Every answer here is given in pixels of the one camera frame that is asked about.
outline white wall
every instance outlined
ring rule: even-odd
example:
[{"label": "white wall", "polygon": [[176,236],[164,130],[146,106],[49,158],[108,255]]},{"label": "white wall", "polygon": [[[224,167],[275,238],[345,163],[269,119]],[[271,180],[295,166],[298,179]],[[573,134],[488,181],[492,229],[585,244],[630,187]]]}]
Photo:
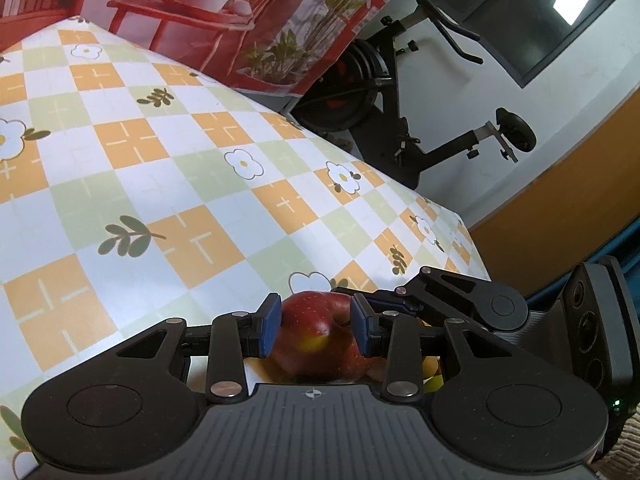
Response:
[{"label": "white wall", "polygon": [[[401,18],[415,0],[392,0],[380,16]],[[380,28],[378,20],[360,35]],[[616,0],[526,88],[521,89],[482,47],[456,36],[484,58],[478,66],[456,56],[430,22],[398,39],[417,41],[418,52],[399,58],[401,113],[424,150],[491,120],[495,109],[520,115],[538,146],[506,161],[488,139],[480,156],[457,155],[425,171],[418,192],[459,213],[473,225],[519,192],[598,126],[640,82],[640,0]]]}]

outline camera lens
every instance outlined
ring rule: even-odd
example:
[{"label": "camera lens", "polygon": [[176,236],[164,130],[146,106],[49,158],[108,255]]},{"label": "camera lens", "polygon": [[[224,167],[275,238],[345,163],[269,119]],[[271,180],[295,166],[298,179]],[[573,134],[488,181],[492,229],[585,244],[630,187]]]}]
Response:
[{"label": "camera lens", "polygon": [[600,359],[594,359],[587,366],[587,373],[584,378],[595,390],[597,390],[602,384],[602,378],[604,376],[604,368],[602,367],[602,361]]},{"label": "camera lens", "polygon": [[574,286],[574,294],[572,296],[574,308],[580,308],[583,299],[584,299],[584,285],[582,284],[582,282],[578,282]]},{"label": "camera lens", "polygon": [[582,314],[578,323],[578,348],[586,354],[596,343],[598,336],[598,317],[590,310]]}]

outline brown wooden panel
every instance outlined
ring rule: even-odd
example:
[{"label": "brown wooden panel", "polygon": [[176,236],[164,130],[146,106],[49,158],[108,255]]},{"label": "brown wooden panel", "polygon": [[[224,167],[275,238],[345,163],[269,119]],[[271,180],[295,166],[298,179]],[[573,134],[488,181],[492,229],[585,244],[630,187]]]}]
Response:
[{"label": "brown wooden panel", "polygon": [[640,215],[640,91],[470,232],[492,280],[530,294]]}]

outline blue gripper pad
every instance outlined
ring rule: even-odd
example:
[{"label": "blue gripper pad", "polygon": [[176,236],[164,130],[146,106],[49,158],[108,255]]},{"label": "blue gripper pad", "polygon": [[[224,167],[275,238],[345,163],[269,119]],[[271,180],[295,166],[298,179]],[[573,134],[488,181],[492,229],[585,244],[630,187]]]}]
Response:
[{"label": "blue gripper pad", "polygon": [[363,312],[355,298],[351,298],[350,306],[351,331],[358,345],[360,354],[364,357],[369,355],[369,330],[367,325],[367,315]]},{"label": "blue gripper pad", "polygon": [[260,358],[264,359],[271,353],[280,329],[280,320],[282,319],[282,299],[280,295],[275,292],[269,294],[256,314],[262,318]]}]

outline black window frame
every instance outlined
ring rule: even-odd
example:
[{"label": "black window frame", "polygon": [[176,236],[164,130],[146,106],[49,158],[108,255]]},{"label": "black window frame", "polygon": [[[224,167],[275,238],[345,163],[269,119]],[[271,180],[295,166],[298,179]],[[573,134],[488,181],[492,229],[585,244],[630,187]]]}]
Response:
[{"label": "black window frame", "polygon": [[[486,1],[487,0],[475,0],[467,9],[465,9],[464,12],[459,12],[454,10],[446,0],[433,0],[434,4],[443,10],[443,12],[450,16],[455,22],[465,28],[469,28],[470,30],[474,30],[474,28],[467,23],[466,20],[468,20],[468,18]],[[479,42],[480,45],[482,45],[482,47],[507,71],[509,76],[518,84],[518,86],[520,86],[520,88],[524,88],[539,76],[545,68],[551,65],[558,56],[560,56],[560,54],[562,54],[614,1],[615,0],[604,0],[598,7],[596,7],[596,9],[583,18],[580,25],[575,27],[574,30],[572,30],[555,49],[547,54],[539,63],[537,63],[536,66],[524,75],[521,74],[519,70],[516,70],[505,59],[500,51],[482,36],[481,31],[474,30],[474,32],[477,32],[481,37]]]}]

